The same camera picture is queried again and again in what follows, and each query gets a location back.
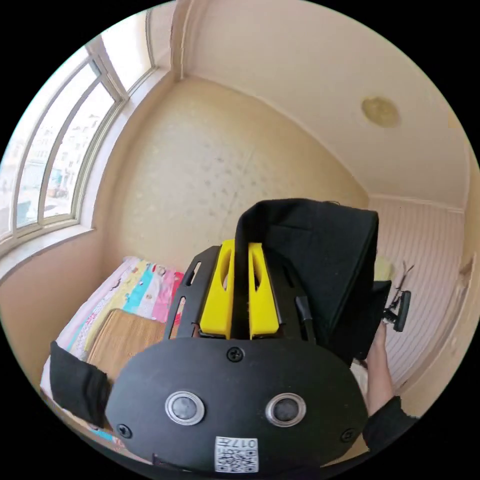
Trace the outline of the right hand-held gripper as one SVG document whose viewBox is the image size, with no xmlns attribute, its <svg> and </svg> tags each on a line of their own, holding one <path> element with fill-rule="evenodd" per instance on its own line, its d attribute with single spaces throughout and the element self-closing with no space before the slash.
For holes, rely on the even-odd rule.
<svg viewBox="0 0 480 480">
<path fill-rule="evenodd" d="M 379 324 L 385 317 L 388 297 L 392 282 L 390 280 L 374 281 L 372 287 L 371 317 L 375 324 Z"/>
</svg>

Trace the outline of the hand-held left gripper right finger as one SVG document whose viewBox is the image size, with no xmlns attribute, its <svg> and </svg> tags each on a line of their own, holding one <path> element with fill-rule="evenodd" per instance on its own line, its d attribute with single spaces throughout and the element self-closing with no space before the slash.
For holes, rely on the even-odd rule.
<svg viewBox="0 0 480 480">
<path fill-rule="evenodd" d="M 251 339 L 274 336 L 279 320 L 261 243 L 248 245 L 248 319 Z"/>
</svg>

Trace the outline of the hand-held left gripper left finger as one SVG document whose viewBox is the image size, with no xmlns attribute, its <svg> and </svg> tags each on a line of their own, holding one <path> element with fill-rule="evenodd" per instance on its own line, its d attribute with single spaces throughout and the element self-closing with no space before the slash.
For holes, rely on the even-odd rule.
<svg viewBox="0 0 480 480">
<path fill-rule="evenodd" d="M 204 336 L 231 338 L 234 276 L 235 241 L 228 239 L 220 246 L 199 322 Z"/>
</svg>

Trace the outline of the person's right hand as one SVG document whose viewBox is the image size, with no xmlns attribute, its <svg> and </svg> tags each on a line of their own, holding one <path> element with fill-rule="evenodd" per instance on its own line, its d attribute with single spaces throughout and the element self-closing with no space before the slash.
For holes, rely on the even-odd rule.
<svg viewBox="0 0 480 480">
<path fill-rule="evenodd" d="M 368 369 L 387 361 L 386 338 L 387 327 L 386 324 L 381 321 L 366 357 Z"/>
</svg>

